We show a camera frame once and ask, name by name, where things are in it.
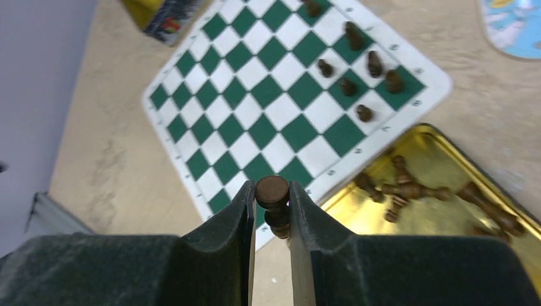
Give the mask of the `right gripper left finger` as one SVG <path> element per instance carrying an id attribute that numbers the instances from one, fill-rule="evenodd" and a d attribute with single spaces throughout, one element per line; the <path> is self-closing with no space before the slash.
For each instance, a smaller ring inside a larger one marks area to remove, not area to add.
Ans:
<path id="1" fill-rule="evenodd" d="M 48 235 L 1 260 L 2 305 L 249 305 L 255 184 L 193 231 Z"/>

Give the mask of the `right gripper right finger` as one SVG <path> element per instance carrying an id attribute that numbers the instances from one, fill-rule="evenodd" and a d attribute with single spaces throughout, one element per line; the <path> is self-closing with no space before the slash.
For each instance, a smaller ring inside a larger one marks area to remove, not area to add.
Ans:
<path id="1" fill-rule="evenodd" d="M 290 183 L 295 305 L 539 305 L 515 252 L 480 236 L 358 235 Z"/>

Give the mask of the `brown chess knight piece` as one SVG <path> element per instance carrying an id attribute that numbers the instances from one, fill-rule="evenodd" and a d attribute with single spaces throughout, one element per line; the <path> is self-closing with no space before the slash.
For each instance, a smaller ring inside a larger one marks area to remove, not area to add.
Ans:
<path id="1" fill-rule="evenodd" d="M 367 70 L 371 77 L 380 77 L 383 73 L 383 64 L 378 55 L 378 52 L 371 50 L 367 54 Z"/>

